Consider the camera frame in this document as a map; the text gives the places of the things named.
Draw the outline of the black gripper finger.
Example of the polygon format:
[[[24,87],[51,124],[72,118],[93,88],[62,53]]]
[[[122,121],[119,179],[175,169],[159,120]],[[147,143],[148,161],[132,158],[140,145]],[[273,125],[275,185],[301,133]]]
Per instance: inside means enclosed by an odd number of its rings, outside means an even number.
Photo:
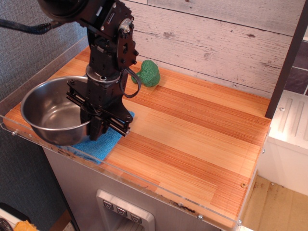
[[[86,108],[80,109],[80,122],[82,124],[85,124],[91,121],[91,117],[92,117],[91,113],[89,113]]]
[[[90,140],[96,141],[109,128],[108,122],[99,116],[93,116],[90,121]]]

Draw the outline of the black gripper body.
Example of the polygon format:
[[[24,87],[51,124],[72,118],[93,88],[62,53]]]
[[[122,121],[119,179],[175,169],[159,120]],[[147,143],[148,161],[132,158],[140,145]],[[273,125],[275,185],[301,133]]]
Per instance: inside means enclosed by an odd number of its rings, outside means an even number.
[[[109,128],[114,129],[122,136],[130,132],[130,123],[133,117],[123,105],[128,73],[114,75],[113,79],[94,79],[94,74],[87,74],[87,81],[69,78],[67,98],[80,108],[86,108],[93,116],[105,119]],[[88,122],[88,135],[90,135],[90,121]]]

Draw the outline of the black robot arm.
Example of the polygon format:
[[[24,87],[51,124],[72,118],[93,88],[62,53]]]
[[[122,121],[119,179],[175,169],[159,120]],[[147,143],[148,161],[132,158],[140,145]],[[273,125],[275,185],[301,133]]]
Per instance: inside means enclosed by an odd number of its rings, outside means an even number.
[[[126,136],[133,118],[122,103],[138,52],[133,41],[131,10],[118,0],[41,0],[43,12],[56,24],[77,22],[87,29],[90,61],[87,82],[68,81],[67,98],[80,107],[95,141],[109,128]]]

